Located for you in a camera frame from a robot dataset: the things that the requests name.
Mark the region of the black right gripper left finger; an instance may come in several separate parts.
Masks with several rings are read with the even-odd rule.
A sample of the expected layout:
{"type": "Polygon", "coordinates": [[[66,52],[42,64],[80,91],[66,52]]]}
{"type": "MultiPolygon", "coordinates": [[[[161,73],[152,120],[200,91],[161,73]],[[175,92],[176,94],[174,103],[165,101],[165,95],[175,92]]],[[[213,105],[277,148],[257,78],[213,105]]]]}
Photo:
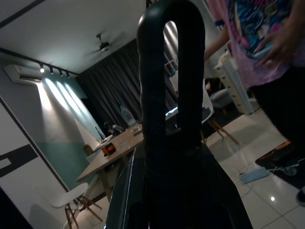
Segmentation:
{"type": "Polygon", "coordinates": [[[144,148],[135,148],[113,187],[104,225],[106,229],[148,228],[144,205],[144,162],[144,148]]]}

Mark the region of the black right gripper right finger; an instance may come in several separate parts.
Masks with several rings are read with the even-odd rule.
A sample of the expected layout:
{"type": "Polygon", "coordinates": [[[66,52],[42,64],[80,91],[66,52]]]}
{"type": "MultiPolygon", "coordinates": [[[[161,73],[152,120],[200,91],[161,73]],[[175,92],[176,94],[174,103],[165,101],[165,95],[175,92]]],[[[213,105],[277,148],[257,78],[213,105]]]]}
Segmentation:
{"type": "Polygon", "coordinates": [[[196,219],[203,229],[252,229],[234,182],[216,161],[207,145],[196,149],[198,158],[193,182],[196,219]]]}

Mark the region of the person's left hand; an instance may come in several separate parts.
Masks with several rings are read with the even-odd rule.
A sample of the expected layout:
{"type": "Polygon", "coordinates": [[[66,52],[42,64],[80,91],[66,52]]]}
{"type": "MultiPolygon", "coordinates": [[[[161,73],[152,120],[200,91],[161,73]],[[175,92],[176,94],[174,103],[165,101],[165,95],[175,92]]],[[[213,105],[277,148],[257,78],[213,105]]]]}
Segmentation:
{"type": "Polygon", "coordinates": [[[297,45],[298,39],[294,36],[295,32],[288,27],[268,35],[257,46],[256,51],[262,50],[269,42],[272,43],[269,53],[259,62],[259,65],[265,64],[284,64],[289,63],[292,59],[297,45]]]}

